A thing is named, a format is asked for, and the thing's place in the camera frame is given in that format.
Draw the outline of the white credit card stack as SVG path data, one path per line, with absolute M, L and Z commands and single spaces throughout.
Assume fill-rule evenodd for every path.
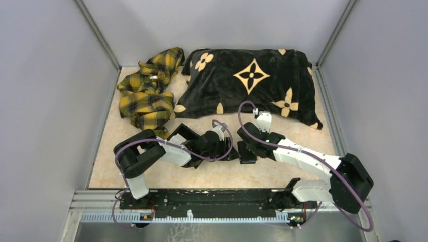
M 176 145 L 182 145 L 183 143 L 185 143 L 187 141 L 187 139 L 185 139 L 180 134 L 175 134 L 169 138 L 169 141 L 173 144 L 176 144 Z

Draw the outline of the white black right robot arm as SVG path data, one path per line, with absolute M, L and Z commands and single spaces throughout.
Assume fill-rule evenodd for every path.
M 256 156 L 294 165 L 314 174 L 317 180 L 294 178 L 287 185 L 284 201 L 297 208 L 302 202 L 320 201 L 338 205 L 346 212 L 357 214 L 361 205 L 355 194 L 364 201 L 374 181 L 356 155 L 327 155 L 305 148 L 275 132 L 262 132 L 247 122 L 237 134 Z

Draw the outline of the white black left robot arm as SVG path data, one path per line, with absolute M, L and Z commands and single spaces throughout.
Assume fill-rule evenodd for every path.
M 132 194 L 131 201 L 140 209 L 150 205 L 151 194 L 145 172 L 158 161 L 197 169 L 204 158 L 230 161 L 240 157 L 233 141 L 222 129 L 200 135 L 180 125 L 167 139 L 161 140 L 148 129 L 120 142 L 114 147 L 116 165 Z

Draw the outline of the black blue card holder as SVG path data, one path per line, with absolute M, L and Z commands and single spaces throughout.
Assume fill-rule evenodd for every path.
M 238 141 L 237 146 L 240 164 L 256 164 L 257 156 L 247 149 L 247 144 L 244 141 Z

